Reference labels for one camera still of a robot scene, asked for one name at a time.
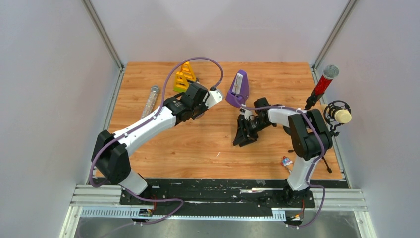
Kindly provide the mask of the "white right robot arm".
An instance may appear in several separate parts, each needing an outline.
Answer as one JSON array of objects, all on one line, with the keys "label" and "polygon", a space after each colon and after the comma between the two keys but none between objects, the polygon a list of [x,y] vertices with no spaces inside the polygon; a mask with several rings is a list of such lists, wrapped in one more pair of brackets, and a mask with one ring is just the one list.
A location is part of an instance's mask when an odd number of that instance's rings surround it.
[{"label": "white right robot arm", "polygon": [[318,161],[332,147],[332,136],[318,109],[301,110],[285,105],[270,105],[266,98],[255,101],[253,108],[239,105],[234,146],[246,146],[258,139],[258,132],[270,126],[282,126],[290,136],[297,157],[283,190],[284,203],[295,207],[312,187],[310,179]]}]

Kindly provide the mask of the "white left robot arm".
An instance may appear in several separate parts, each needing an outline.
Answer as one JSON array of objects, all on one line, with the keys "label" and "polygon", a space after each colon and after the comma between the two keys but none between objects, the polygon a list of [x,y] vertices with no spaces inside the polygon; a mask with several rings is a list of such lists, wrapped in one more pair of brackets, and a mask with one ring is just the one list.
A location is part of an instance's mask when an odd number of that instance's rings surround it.
[{"label": "white left robot arm", "polygon": [[219,90],[208,90],[199,83],[192,83],[186,92],[165,99],[162,106],[136,123],[114,133],[108,130],[100,132],[93,150],[92,165],[112,185],[131,191],[138,204],[148,204],[152,198],[149,184],[131,168],[129,157],[154,136],[181,122],[199,118],[222,99]]}]

